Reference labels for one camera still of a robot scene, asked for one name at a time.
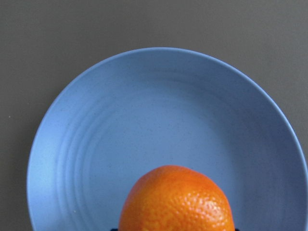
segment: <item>orange fruit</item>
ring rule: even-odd
[[[119,231],[234,231],[223,191],[207,176],[180,166],[142,176],[124,203]]]

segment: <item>gray table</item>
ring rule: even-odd
[[[1,230],[31,230],[27,162],[54,98],[100,60],[153,46],[200,51],[246,73],[308,154],[308,1],[2,0]]]

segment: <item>blue bowl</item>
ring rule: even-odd
[[[136,180],[162,165],[204,173],[241,231],[307,231],[307,167],[274,101],[210,56],[147,48],[78,76],[33,142],[28,206],[36,231],[109,231]]]

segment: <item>citrus fruit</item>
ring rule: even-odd
[[[142,176],[122,208],[119,231],[234,231],[223,191],[207,176],[180,166]]]

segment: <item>orange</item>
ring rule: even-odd
[[[223,191],[207,176],[180,166],[142,176],[124,203],[119,231],[234,231]]]

